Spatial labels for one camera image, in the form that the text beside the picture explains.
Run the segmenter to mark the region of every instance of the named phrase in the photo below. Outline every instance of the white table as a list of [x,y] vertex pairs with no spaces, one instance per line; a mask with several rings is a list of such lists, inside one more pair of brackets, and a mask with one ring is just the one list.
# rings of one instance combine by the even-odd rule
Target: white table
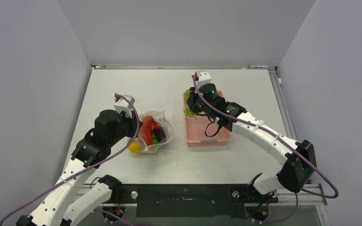
[[[113,109],[113,93],[132,95],[139,114],[166,110],[174,128],[173,140],[156,154],[135,155],[128,150],[103,164],[87,180],[106,174],[125,184],[239,184],[256,174],[272,173],[281,166],[264,150],[237,134],[224,146],[187,147],[182,93],[193,86],[196,70],[136,69],[92,71],[68,151],[94,127],[99,112]],[[212,83],[256,118],[285,134],[285,127],[267,70],[207,70]],[[118,142],[112,153],[126,144]]]

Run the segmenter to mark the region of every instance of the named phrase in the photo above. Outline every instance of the wall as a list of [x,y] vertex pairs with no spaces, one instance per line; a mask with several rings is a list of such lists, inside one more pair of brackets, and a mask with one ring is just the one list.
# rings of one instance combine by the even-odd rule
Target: wall
[[362,1],[316,0],[279,74],[298,138],[340,190],[332,224],[362,225]]
[[278,65],[314,0],[59,0],[98,65]]
[[90,72],[57,1],[0,0],[0,219],[56,181]]

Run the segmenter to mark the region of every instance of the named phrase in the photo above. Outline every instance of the screw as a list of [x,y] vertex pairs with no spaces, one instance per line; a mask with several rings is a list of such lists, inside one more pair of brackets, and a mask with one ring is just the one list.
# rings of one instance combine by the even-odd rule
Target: screw
[[131,192],[131,198],[136,199],[138,197],[138,192]]
[[239,197],[239,192],[238,191],[232,192],[232,197],[238,198]]

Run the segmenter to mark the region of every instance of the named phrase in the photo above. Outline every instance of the clear plastic bag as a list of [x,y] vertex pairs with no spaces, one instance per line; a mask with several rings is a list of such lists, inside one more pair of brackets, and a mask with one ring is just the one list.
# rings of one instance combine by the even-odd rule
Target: clear plastic bag
[[140,115],[140,120],[143,125],[138,137],[128,148],[131,152],[154,154],[173,138],[174,130],[166,120],[165,112],[146,112]]

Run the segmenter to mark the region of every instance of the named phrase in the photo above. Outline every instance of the pink bin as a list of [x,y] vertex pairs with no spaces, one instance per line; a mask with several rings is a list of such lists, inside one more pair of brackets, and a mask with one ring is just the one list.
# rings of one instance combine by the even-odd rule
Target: pink bin
[[[219,95],[222,97],[222,91],[218,90]],[[184,98],[184,109],[187,107],[187,103]],[[226,128],[221,128],[220,132],[214,137],[206,137],[205,129],[210,123],[207,117],[197,116],[197,119],[188,116],[185,117],[185,133],[187,138],[188,147],[198,146],[215,146],[226,145],[231,140],[231,133]],[[207,134],[211,135],[217,131],[217,124],[211,124],[207,128]]]

